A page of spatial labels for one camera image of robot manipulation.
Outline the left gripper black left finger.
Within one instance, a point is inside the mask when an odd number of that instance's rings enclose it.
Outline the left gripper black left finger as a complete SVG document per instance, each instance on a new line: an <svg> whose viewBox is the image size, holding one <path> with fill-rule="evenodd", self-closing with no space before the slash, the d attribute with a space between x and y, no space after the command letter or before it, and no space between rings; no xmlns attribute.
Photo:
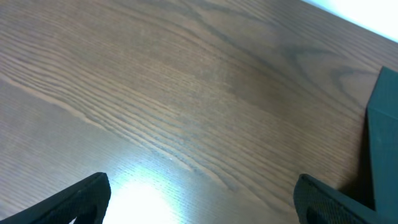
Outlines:
<svg viewBox="0 0 398 224"><path fill-rule="evenodd" d="M107 174L97 172L1 224L102 224L110 197Z"/></svg>

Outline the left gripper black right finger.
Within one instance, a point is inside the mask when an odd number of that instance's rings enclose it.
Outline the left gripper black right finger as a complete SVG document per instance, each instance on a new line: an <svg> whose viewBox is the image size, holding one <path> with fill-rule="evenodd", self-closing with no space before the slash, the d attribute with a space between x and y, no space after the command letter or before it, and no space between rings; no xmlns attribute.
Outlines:
<svg viewBox="0 0 398 224"><path fill-rule="evenodd" d="M293 198L301 224L397 223L308 174L299 175Z"/></svg>

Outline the dark green box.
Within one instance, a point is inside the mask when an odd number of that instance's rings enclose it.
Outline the dark green box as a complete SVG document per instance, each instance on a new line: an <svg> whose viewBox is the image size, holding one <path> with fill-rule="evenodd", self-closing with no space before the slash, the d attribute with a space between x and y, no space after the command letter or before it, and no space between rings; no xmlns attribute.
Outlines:
<svg viewBox="0 0 398 224"><path fill-rule="evenodd" d="M376 211L397 219L397 72L383 67L367 105Z"/></svg>

